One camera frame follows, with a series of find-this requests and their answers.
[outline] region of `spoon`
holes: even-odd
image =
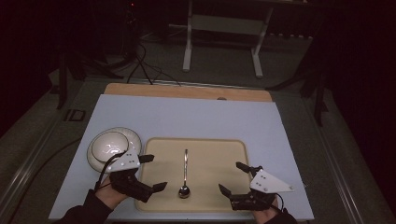
[[[178,197],[180,197],[182,199],[186,199],[186,198],[188,198],[190,196],[190,189],[186,185],[186,181],[187,181],[187,160],[189,159],[188,152],[189,152],[188,149],[186,149],[184,151],[184,185],[178,191]]]

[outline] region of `sleeve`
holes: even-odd
[[[283,212],[278,213],[265,224],[297,224],[297,220],[284,208]]]
[[[90,189],[83,205],[67,210],[64,217],[55,221],[55,224],[99,224],[104,223],[111,210],[100,201]]]

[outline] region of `floor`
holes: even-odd
[[[191,70],[185,73],[181,69],[184,32],[176,32],[165,42],[153,41],[155,36],[147,35],[141,41],[143,47],[138,48],[138,55],[146,55],[148,76],[157,79],[154,84],[263,90],[291,77],[310,44],[309,39],[267,36],[260,53],[264,78],[257,79],[248,39],[230,47],[228,39],[207,42],[205,34],[198,33],[194,36]],[[120,57],[108,59],[115,62]],[[131,74],[135,66],[132,63],[114,71],[123,79],[103,77],[90,69],[84,81],[69,77],[69,95],[63,109],[56,109],[58,95],[47,93],[0,139],[2,223],[11,219],[9,223],[50,223],[50,209],[99,95],[108,83],[127,82],[129,77],[130,83],[148,83],[142,68]],[[301,85],[295,83],[271,94],[306,184],[315,216],[310,223],[396,223],[332,93],[326,90],[328,111],[322,113],[323,127],[319,127],[313,119],[314,98],[302,98],[298,92]],[[85,111],[85,119],[66,119],[69,109]]]

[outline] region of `white desk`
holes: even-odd
[[[239,139],[247,147],[249,165],[262,165],[270,174],[293,185],[294,192],[281,194],[290,213],[297,219],[314,218],[275,103],[104,94],[93,111],[50,219],[61,218],[67,209],[83,204],[88,189],[93,188],[99,177],[87,162],[88,145],[97,134],[113,127],[134,130],[143,145],[152,137]],[[132,198],[122,202],[109,218],[130,221],[253,219],[249,212],[144,213],[136,209]]]

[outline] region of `black cable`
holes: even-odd
[[[282,196],[280,196],[280,194],[276,194],[279,198],[280,198],[280,201],[282,202],[282,206],[281,206],[281,209],[280,210],[282,210],[283,211],[283,207],[285,206],[285,204],[284,204],[284,202],[283,202],[283,198],[282,198]]]
[[[100,173],[99,179],[98,179],[98,181],[95,183],[95,188],[93,189],[95,192],[96,192],[97,190],[99,190],[100,185],[102,184],[102,178],[103,178],[103,175],[104,175],[105,172],[106,172],[107,166],[108,166],[111,162],[113,162],[114,159],[116,159],[116,158],[122,156],[124,153],[125,153],[125,152],[121,152],[121,153],[115,154],[114,156],[110,157],[110,159],[108,159],[108,161],[105,163],[105,166],[103,167],[102,172]]]
[[[149,84],[152,85],[153,83],[152,83],[151,79],[149,79],[149,75],[148,75],[148,73],[146,72],[145,66],[143,66],[142,60],[139,58],[138,55],[136,55],[136,59],[137,59],[137,61],[139,62],[140,67],[142,67],[143,73],[145,74],[145,77],[146,77],[146,79],[148,80]]]
[[[63,150],[65,150],[66,148],[72,146],[73,144],[75,144],[76,142],[80,141],[81,137],[68,143],[67,145],[65,145],[64,147],[61,147],[59,150],[55,151],[55,153],[53,153],[50,157],[48,157],[43,164],[41,164],[41,166],[38,168],[38,170],[35,172],[35,174],[33,175],[33,177],[31,178],[30,182],[27,184],[20,200],[18,201],[14,212],[11,215],[11,218],[8,221],[8,224],[12,222],[12,220],[14,219],[15,215],[17,215],[18,209],[20,208],[22,201],[24,199],[24,197],[26,196],[26,193],[28,191],[28,189],[32,186],[33,182],[35,181],[35,178],[38,176],[38,174],[41,172],[41,170],[47,165],[47,163],[52,160],[52,158],[54,158],[56,155],[58,155],[60,152],[62,152]]]
[[[141,45],[140,43],[139,43],[139,46],[141,46],[142,47],[142,49],[143,49],[143,56],[142,56],[142,58],[140,59],[141,61],[143,61],[143,60],[145,60],[145,58],[146,58],[146,48],[143,46],[143,45]],[[129,81],[131,80],[131,77],[132,77],[132,75],[134,74],[134,72],[136,71],[136,69],[140,66],[141,64],[140,63],[138,63],[137,65],[136,65],[136,67],[134,68],[134,70],[132,70],[132,72],[129,74],[129,76],[128,76],[128,79],[127,79],[127,81],[126,81],[126,83],[129,83]]]
[[[152,70],[154,70],[154,71],[156,71],[156,72],[159,73],[154,79],[152,79],[153,82],[155,82],[155,81],[157,80],[157,78],[158,78],[160,75],[165,75],[166,77],[169,77],[169,78],[171,78],[172,80],[174,80],[178,86],[181,86],[180,83],[178,83],[177,79],[175,79],[175,78],[172,77],[171,75],[168,75],[168,74],[166,74],[165,72],[163,72],[163,70],[162,70],[160,67],[154,66],[154,65],[150,65],[150,64],[148,64],[148,63],[146,63],[146,62],[143,62],[143,63],[144,63],[145,65],[147,65],[149,68],[151,68]]]

